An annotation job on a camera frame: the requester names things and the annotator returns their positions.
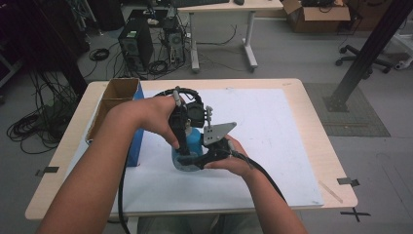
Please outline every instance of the blue bottle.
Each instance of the blue bottle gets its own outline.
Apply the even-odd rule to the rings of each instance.
[[[198,129],[188,127],[186,129],[186,142],[190,151],[190,155],[180,155],[176,150],[172,149],[172,162],[173,165],[182,172],[194,172],[199,168],[195,165],[183,166],[179,163],[179,159],[191,160],[199,156],[202,156],[203,147],[201,145],[201,133]]]

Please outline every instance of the carpet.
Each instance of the carpet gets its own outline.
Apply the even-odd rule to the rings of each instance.
[[[330,97],[338,84],[306,83],[304,87],[328,136],[391,136],[361,89],[355,88],[346,102],[349,112],[329,112],[322,98]]]

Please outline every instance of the wooden table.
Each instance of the wooden table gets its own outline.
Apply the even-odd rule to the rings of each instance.
[[[243,21],[236,17],[237,13],[248,14],[246,36],[243,39],[243,44],[248,57],[251,71],[258,67],[255,55],[251,49],[250,41],[252,36],[252,27],[256,11],[281,10],[283,8],[280,0],[245,0],[242,6],[239,6],[231,0],[229,3],[220,3],[213,5],[204,5],[198,7],[179,8],[180,13],[189,13],[190,32],[191,32],[191,60],[192,70],[200,71],[198,61],[197,41],[194,33],[194,14],[197,20],[208,22],[209,26],[220,25],[222,23],[244,24]]]
[[[349,185],[340,185],[337,178],[345,172],[322,127],[310,99],[298,79],[231,79],[231,80],[164,80],[142,81],[143,90],[165,90],[181,86],[191,89],[283,89],[297,129],[319,183],[324,208],[350,208],[357,205],[357,197]],[[67,168],[79,147],[80,140],[94,114],[100,95],[107,82],[91,83],[58,146],[50,167],[59,167],[53,174],[44,174],[25,213],[28,219],[41,219],[46,214],[61,187]]]

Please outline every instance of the gray floor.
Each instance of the gray floor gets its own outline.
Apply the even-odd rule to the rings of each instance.
[[[222,27],[221,33],[230,37],[233,29]],[[117,42],[118,31],[104,36],[91,36],[91,50],[108,48]],[[203,41],[213,33],[200,33]],[[368,34],[343,36],[336,34],[292,33],[284,20],[257,19],[254,25],[252,47],[259,67],[253,73],[246,68],[247,61],[240,46],[245,27],[239,26],[235,38],[225,47],[199,46],[202,71],[194,74],[184,66],[160,79],[231,79],[231,78],[299,78],[311,83],[339,83],[350,64],[338,67],[342,43],[361,47]],[[398,48],[389,47],[383,57],[398,62]],[[113,72],[114,60],[102,61],[88,82],[107,80]],[[89,73],[94,63],[87,54],[79,58],[83,74]],[[359,87],[377,112],[391,137],[330,137],[331,143],[347,175],[358,179],[355,187],[358,197],[356,210],[361,215],[340,214],[352,209],[300,211],[310,233],[413,233],[413,69],[392,70],[383,74],[379,69]],[[48,166],[54,151],[27,155],[19,144],[11,142],[7,128],[35,109],[34,88],[22,71],[0,90],[6,103],[0,105],[0,233],[31,233],[38,222],[26,220],[25,209],[41,178],[38,169]],[[25,143],[30,149],[39,148],[35,138]],[[108,224],[105,233],[122,233],[117,224]]]

